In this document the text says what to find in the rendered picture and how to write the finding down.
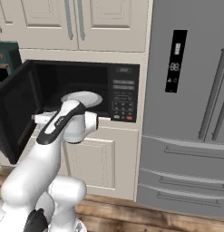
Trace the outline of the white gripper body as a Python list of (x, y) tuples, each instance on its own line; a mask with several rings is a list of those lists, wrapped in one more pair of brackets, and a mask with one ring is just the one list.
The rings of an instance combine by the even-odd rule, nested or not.
[(55, 114), (56, 114), (55, 111), (51, 111), (51, 112), (45, 111), (43, 113), (33, 115), (32, 120), (36, 124), (47, 124)]

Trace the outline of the black microwave door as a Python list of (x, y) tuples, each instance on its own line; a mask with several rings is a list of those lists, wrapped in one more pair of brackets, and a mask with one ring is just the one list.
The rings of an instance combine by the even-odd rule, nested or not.
[(34, 63), (27, 60), (0, 83), (0, 150), (11, 164), (19, 160), (34, 131), (32, 116), (41, 108)]

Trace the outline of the white round microwave plate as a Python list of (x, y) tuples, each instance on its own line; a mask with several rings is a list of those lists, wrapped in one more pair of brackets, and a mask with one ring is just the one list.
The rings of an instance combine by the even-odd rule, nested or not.
[(86, 108), (92, 108), (99, 105), (102, 102), (102, 96), (95, 92), (72, 92), (64, 95), (61, 102), (68, 100), (77, 100), (81, 102)]

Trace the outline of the black built-in microwave oven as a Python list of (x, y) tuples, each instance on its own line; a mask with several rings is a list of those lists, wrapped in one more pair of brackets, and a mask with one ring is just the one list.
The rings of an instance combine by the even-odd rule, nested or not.
[(113, 121), (137, 119), (138, 64), (33, 60), (32, 71), (45, 111), (59, 109), (69, 93), (94, 92), (102, 102), (90, 111)]

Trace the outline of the teal toaster oven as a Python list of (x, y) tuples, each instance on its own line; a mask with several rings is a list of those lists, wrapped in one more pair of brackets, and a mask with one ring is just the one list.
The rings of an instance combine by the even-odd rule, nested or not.
[(0, 41), (0, 83), (21, 64), (18, 42)]

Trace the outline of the grey steel fridge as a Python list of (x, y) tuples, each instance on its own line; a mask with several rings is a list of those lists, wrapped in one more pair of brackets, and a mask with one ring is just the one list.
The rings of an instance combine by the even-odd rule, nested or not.
[[(153, 0), (141, 135), (137, 202), (185, 214), (224, 218), (224, 191), (162, 184), (160, 177), (224, 184), (224, 159), (165, 153), (193, 150), (224, 155), (224, 78), (204, 140), (200, 126), (224, 48), (224, 0)], [(157, 198), (157, 193), (217, 200), (221, 208)]]

